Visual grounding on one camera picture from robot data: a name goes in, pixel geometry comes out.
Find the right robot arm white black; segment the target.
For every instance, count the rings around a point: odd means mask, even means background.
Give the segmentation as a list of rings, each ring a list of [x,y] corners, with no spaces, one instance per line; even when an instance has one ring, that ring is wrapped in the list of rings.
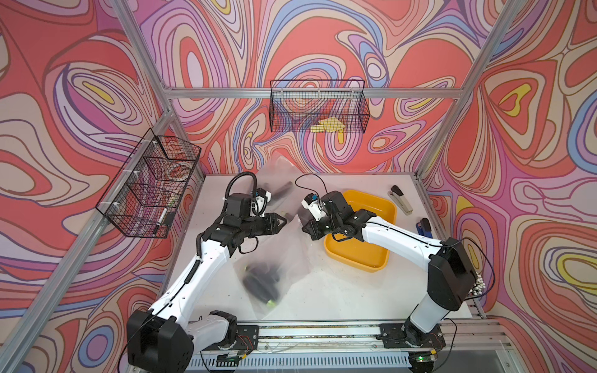
[[[403,325],[405,337],[414,345],[430,334],[446,316],[460,309],[478,285],[478,275],[458,239],[444,241],[416,235],[376,213],[355,211],[339,191],[323,197],[307,194],[301,201],[311,218],[303,232],[317,241],[324,236],[342,235],[396,253],[427,273],[427,292]]]

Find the clear zip-top plastic bag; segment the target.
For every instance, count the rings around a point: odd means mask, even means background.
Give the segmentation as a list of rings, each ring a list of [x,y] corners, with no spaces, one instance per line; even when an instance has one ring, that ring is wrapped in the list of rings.
[[[276,151],[271,155],[269,160],[257,172],[257,186],[271,193],[271,200],[268,202],[270,209],[279,208],[284,204],[295,207],[300,205],[303,193],[296,185],[294,191],[286,199],[273,200],[272,193],[289,181],[295,184],[295,180],[302,174],[302,171],[293,161],[281,152]]]

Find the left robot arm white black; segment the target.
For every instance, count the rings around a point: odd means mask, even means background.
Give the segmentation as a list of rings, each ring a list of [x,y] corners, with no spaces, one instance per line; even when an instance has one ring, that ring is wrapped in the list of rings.
[[[191,319],[197,300],[212,278],[240,250],[246,239],[273,236],[286,218],[268,213],[271,193],[230,194],[220,216],[197,236],[196,254],[180,276],[147,311],[134,312],[127,322],[127,362],[148,372],[183,372],[194,353],[211,346],[232,348],[237,318],[219,310]]]

